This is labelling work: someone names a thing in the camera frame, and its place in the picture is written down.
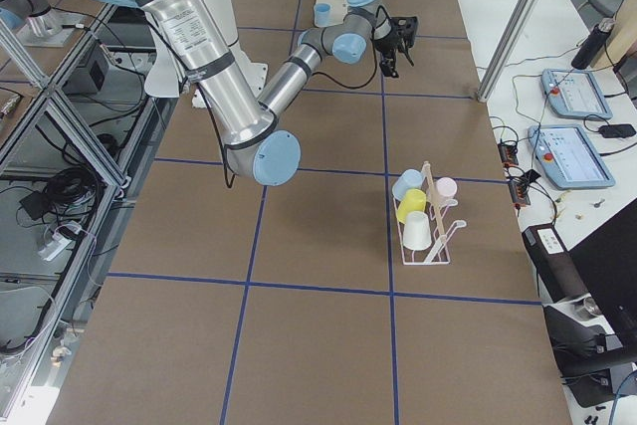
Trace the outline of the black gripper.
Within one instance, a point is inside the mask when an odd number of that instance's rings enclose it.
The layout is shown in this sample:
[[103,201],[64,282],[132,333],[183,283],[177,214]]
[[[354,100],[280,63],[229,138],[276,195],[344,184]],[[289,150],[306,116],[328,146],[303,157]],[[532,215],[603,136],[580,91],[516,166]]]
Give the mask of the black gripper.
[[414,66],[409,50],[415,44],[418,18],[388,17],[382,27],[387,27],[388,31],[373,40],[374,48],[380,53],[380,70],[385,78],[398,78],[396,52],[403,54],[409,64]]

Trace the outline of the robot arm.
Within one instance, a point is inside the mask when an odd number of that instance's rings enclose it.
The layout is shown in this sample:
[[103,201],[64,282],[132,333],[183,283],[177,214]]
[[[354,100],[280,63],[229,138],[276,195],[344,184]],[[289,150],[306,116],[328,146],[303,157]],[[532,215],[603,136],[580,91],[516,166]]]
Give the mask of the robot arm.
[[176,70],[197,86],[215,125],[221,158],[233,173],[266,186],[289,181],[301,148],[297,138],[279,128],[282,113],[333,56],[355,64],[372,46],[377,70],[394,78],[396,55],[413,47],[414,17],[392,17],[382,0],[346,0],[341,23],[315,26],[299,37],[271,80],[258,89],[249,80],[250,63],[240,51],[231,0],[98,0],[139,8],[151,19],[157,45],[175,58]]

